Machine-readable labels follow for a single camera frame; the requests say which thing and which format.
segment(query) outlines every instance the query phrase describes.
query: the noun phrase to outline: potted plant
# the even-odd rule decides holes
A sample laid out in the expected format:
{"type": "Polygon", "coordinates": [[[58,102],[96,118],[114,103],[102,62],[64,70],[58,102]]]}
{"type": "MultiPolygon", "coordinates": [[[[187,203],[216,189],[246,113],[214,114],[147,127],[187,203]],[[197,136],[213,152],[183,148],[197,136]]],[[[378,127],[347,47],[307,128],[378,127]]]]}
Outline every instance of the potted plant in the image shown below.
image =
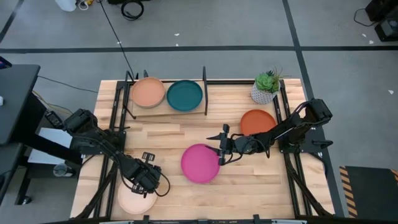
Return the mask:
{"type": "Polygon", "coordinates": [[[278,94],[281,78],[276,68],[261,73],[256,77],[256,82],[251,89],[251,98],[259,104],[270,103],[278,94]]]}

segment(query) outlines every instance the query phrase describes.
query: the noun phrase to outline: white container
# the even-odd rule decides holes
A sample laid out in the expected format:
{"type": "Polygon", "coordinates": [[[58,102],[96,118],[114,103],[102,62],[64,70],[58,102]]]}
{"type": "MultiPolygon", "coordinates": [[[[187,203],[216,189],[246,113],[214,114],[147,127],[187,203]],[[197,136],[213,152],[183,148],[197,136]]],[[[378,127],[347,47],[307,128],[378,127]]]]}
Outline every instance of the white container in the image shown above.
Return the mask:
{"type": "Polygon", "coordinates": [[[55,0],[58,6],[67,12],[72,12],[76,9],[76,0],[55,0]]]}

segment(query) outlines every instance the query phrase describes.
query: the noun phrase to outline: black strap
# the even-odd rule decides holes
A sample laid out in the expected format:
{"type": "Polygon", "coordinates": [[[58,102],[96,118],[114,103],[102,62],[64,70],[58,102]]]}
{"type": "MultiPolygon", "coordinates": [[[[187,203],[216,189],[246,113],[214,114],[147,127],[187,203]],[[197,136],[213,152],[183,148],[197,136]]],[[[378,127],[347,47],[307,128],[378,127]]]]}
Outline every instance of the black strap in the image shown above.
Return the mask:
{"type": "Polygon", "coordinates": [[[143,13],[144,13],[144,5],[141,3],[140,0],[127,0],[127,1],[125,1],[125,2],[122,4],[121,11],[122,11],[122,15],[123,15],[123,17],[124,17],[125,19],[127,19],[127,20],[129,20],[129,21],[135,21],[136,19],[140,18],[140,17],[143,15],[143,13]],[[128,11],[125,12],[125,11],[124,11],[124,7],[126,7],[127,4],[129,4],[129,3],[136,3],[136,4],[138,4],[138,5],[141,7],[141,12],[140,12],[138,15],[136,15],[136,16],[133,16],[133,15],[130,14],[130,12],[128,12],[128,11]]]}

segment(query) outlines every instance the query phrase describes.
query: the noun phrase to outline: yellow black striped tape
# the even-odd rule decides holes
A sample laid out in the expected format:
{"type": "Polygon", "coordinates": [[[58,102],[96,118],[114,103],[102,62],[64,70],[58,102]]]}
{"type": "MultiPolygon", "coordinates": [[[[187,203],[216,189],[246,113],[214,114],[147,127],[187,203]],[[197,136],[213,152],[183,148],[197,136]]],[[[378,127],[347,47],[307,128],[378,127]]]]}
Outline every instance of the yellow black striped tape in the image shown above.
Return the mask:
{"type": "Polygon", "coordinates": [[[391,170],[391,172],[394,174],[394,177],[396,178],[396,181],[398,182],[398,171],[391,170]]]}
{"type": "Polygon", "coordinates": [[[344,194],[346,196],[346,203],[348,207],[349,217],[356,218],[358,217],[358,213],[355,207],[353,189],[351,188],[349,175],[345,166],[340,167],[340,176],[341,176],[341,181],[343,183],[344,194]]]}

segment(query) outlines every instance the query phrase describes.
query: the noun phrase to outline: white plant pot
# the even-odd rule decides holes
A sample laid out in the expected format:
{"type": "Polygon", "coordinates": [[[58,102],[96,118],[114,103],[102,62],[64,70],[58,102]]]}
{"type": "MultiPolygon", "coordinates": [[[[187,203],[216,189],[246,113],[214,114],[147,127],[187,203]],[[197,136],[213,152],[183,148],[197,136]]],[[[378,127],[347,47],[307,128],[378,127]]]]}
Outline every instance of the white plant pot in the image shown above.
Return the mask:
{"type": "Polygon", "coordinates": [[[257,85],[256,83],[254,83],[253,87],[251,88],[251,98],[254,100],[254,102],[258,104],[267,104],[272,102],[274,97],[278,95],[279,89],[275,93],[269,93],[264,90],[257,89],[257,85]]]}

